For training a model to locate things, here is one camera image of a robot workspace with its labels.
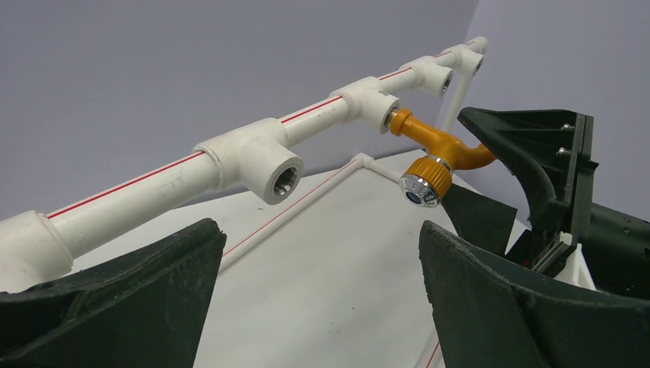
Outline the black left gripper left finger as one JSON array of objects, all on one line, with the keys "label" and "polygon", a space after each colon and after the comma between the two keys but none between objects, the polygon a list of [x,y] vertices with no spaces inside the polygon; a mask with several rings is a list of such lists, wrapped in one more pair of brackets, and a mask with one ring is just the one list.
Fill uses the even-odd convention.
[{"label": "black left gripper left finger", "polygon": [[150,245],[1,295],[3,367],[191,367],[226,234],[204,218]]}]

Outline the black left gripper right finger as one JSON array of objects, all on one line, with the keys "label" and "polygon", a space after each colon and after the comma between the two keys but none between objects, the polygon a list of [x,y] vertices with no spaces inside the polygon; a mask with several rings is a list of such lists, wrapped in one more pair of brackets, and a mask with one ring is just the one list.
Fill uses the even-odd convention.
[{"label": "black left gripper right finger", "polygon": [[573,286],[422,224],[419,258],[448,367],[647,367],[649,303]]}]

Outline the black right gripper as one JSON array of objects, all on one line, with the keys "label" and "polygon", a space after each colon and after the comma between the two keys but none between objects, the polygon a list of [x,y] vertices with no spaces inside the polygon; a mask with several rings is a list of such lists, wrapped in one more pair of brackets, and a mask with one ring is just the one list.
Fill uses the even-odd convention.
[{"label": "black right gripper", "polygon": [[[507,259],[553,277],[589,233],[594,119],[570,110],[464,107],[458,121],[517,178],[529,207],[526,230]],[[452,185],[442,206],[458,237],[505,256],[517,210]]]}]

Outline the yellow plastic water faucet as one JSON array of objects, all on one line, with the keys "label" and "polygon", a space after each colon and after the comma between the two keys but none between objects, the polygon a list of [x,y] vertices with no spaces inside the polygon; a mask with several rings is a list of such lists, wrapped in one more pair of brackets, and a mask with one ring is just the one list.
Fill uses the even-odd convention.
[{"label": "yellow plastic water faucet", "polygon": [[389,132],[405,136],[426,148],[399,178],[402,194],[413,205],[436,207],[445,197],[456,170],[488,166],[497,157],[484,145],[471,148],[456,136],[422,122],[408,109],[392,110],[387,116]]}]

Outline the white PVC pipe frame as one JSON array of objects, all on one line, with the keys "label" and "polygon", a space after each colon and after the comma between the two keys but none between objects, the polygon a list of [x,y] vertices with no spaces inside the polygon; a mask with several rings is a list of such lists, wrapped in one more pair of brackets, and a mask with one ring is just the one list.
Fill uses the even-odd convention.
[{"label": "white PVC pipe frame", "polygon": [[379,133],[400,108],[397,93],[419,88],[436,97],[459,72],[459,110],[480,69],[487,40],[476,37],[423,56],[381,77],[366,77],[325,100],[281,118],[266,118],[198,144],[181,159],[44,214],[27,211],[1,223],[1,295],[73,273],[74,261],[209,190],[241,183],[268,205],[287,199],[304,174],[292,147],[338,123],[362,120]]}]

